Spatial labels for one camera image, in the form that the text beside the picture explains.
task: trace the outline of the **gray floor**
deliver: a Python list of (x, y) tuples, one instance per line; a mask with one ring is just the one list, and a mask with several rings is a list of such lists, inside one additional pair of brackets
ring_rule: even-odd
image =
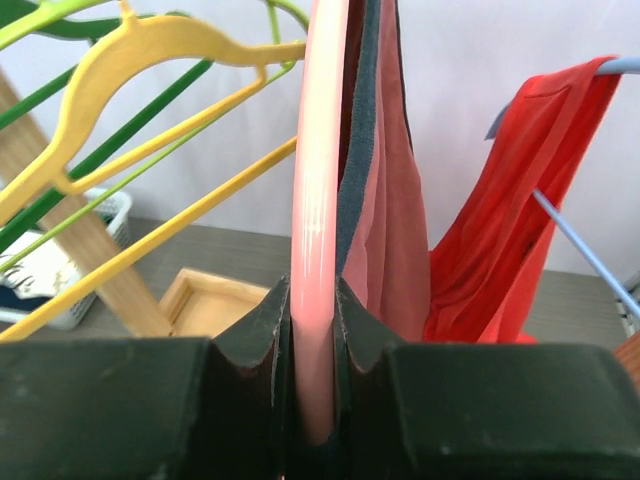
[[(140, 238), (158, 222), (131, 220)], [(190, 226), (137, 263), (159, 299), (182, 267), (218, 273), (271, 286), (289, 269), (290, 240), (285, 237)], [(613, 297), (597, 277), (545, 272), (526, 329), (543, 342), (583, 342), (613, 348), (625, 335)], [(82, 323), (62, 332), (44, 328), (32, 339), (118, 337), (128, 335), (115, 316), (96, 300)]]

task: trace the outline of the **pink cloth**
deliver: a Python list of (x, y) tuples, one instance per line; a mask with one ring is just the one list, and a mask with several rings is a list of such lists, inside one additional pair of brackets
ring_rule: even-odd
[(396, 3), (381, 3), (373, 158), (342, 276), (371, 314), (418, 342), (431, 296), (426, 216), (405, 121)]

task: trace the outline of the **plastic laundry basket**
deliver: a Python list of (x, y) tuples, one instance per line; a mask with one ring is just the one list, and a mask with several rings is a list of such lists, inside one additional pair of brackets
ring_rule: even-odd
[[(85, 196), (89, 201), (91, 201), (103, 192), (105, 192), (105, 189), (103, 188), (91, 188), (86, 192)], [(118, 246), (120, 246), (120, 248), (126, 248), (131, 243), (129, 237), (129, 211), (131, 210), (131, 205), (131, 197), (128, 194), (124, 192), (116, 192), (93, 210), (101, 216), (113, 217), (107, 226), (107, 232), (115, 240)], [(79, 270), (76, 270), (76, 273), (64, 284), (62, 291), (69, 288), (81, 278), (82, 274)], [(88, 308), (91, 306), (91, 303), (95, 298), (96, 294), (91, 293), (74, 304), (66, 312), (53, 318), (48, 323), (48, 326), (60, 330), (70, 330), (74, 328), (78, 325), (80, 320), (82, 320), (84, 314), (87, 313)], [(2, 308), (2, 306), (0, 306), (0, 321), (16, 323), (29, 313), (30, 312), (27, 311)]]

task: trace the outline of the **white wall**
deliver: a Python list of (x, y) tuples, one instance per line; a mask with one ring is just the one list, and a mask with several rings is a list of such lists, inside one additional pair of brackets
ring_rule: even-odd
[[(432, 245), (475, 183), (488, 154), (484, 135), (495, 115), (531, 75), (609, 53), (640, 55), (636, 0), (399, 0), (405, 79), (416, 159), (423, 178)], [(132, 0), (139, 12), (181, 7), (246, 43), (270, 40), (258, 0)], [(310, 0), (298, 4), (309, 11)], [(118, 14), (115, 2), (79, 17)], [(285, 40), (302, 38), (282, 15)], [(0, 65), (27, 94), (77, 62), (83, 43), (32, 35), (0, 53)], [(180, 60), (140, 74), (101, 117), (90, 151), (194, 62)], [(245, 85), (250, 70), (214, 66), (146, 127), (126, 151)], [(167, 218), (295, 134), (301, 68), (268, 87), (193, 139), (129, 187), (135, 213)], [(574, 181), (564, 213), (621, 278), (640, 269), (640, 78), (626, 77)], [(36, 116), (51, 134), (60, 97)], [(207, 214), (202, 224), (289, 234), (292, 159)], [(591, 273), (557, 234), (547, 262), (554, 270)]]

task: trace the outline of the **light green hanger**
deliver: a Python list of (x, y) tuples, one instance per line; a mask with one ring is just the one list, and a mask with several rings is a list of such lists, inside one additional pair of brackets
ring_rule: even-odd
[[(268, 0), (267, 1), (267, 9), (268, 9), (268, 12), (269, 12), (269, 22), (271, 24), (271, 34), (272, 34), (272, 37), (273, 37), (273, 41), (276, 44), (281, 42), (281, 37), (280, 37), (280, 27), (278, 25), (278, 18), (277, 18), (277, 13), (275, 11), (275, 7), (280, 8), (282, 3), (288, 3), (288, 2), (286, 2), (286, 0)], [(291, 13), (291, 9), (290, 8), (283, 8), (283, 10), (286, 11), (287, 13)], [(300, 25), (303, 26), (305, 32), (307, 32), (308, 31), (308, 26), (309, 26), (309, 20), (301, 10), (299, 10), (297, 8), (296, 8), (296, 10), (297, 10), (297, 14), (296, 14), (295, 18), (298, 20)], [(295, 66), (295, 64), (296, 64), (296, 62), (288, 62), (286, 64), (283, 64), (282, 68), (267, 80), (267, 85), (275, 82), (277, 79), (279, 79), (284, 74), (289, 72)], [(154, 156), (147, 163), (145, 163), (144, 165), (142, 165), (141, 167), (136, 169), (129, 176), (127, 176), (126, 178), (120, 180), (114, 186), (108, 188), (102, 194), (98, 195), (92, 201), (87, 203), (84, 207), (82, 207), (78, 211), (74, 212), (72, 215), (67, 217), (64, 221), (62, 221), (61, 223), (56, 225), (54, 228), (52, 228), (51, 230), (49, 230), (48, 232), (43, 234), (36, 241), (34, 241), (30, 245), (28, 245), (27, 247), (22, 249), (20, 252), (16, 253), (9, 260), (7, 260), (6, 262), (4, 262), (3, 264), (0, 265), (0, 273), (5, 272), (8, 269), (10, 269), (11, 267), (15, 266), (20, 260), (22, 260), (27, 255), (29, 255), (30, 253), (34, 252), (36, 249), (38, 249), (39, 247), (44, 245), (46, 242), (48, 242), (49, 240), (54, 238), (58, 233), (62, 232), (63, 230), (65, 230), (66, 228), (71, 226), (73, 223), (78, 221), (84, 215), (86, 215), (87, 213), (91, 212), (95, 207), (97, 207), (99, 204), (104, 202), (107, 198), (111, 197), (114, 193), (118, 192), (123, 187), (125, 187), (126, 185), (131, 183), (133, 180), (135, 180), (140, 175), (142, 175), (144, 172), (146, 172), (151, 167), (153, 167), (160, 160), (163, 160), (164, 158), (166, 158), (169, 154), (174, 152), (180, 146), (182, 146), (185, 143), (187, 143), (189, 140), (191, 140), (193, 137), (195, 137), (198, 133), (200, 133), (205, 128), (210, 126), (212, 123), (214, 123), (217, 120), (219, 120), (220, 118), (222, 118), (229, 111), (231, 111), (231, 110), (227, 110), (226, 112), (221, 113), (218, 117), (214, 118), (210, 122), (206, 123), (205, 125), (201, 125), (200, 127), (196, 128), (195, 130), (192, 130), (191, 132), (189, 132), (188, 134), (186, 134), (185, 136), (183, 136), (179, 140), (176, 140), (176, 142), (174, 142), (169, 147), (165, 148), (162, 152), (160, 152), (158, 155)]]
[(72, 13), (93, 7), (107, 0), (41, 0), (40, 6), (32, 13), (0, 29), (0, 50), (11, 45), (25, 35)]

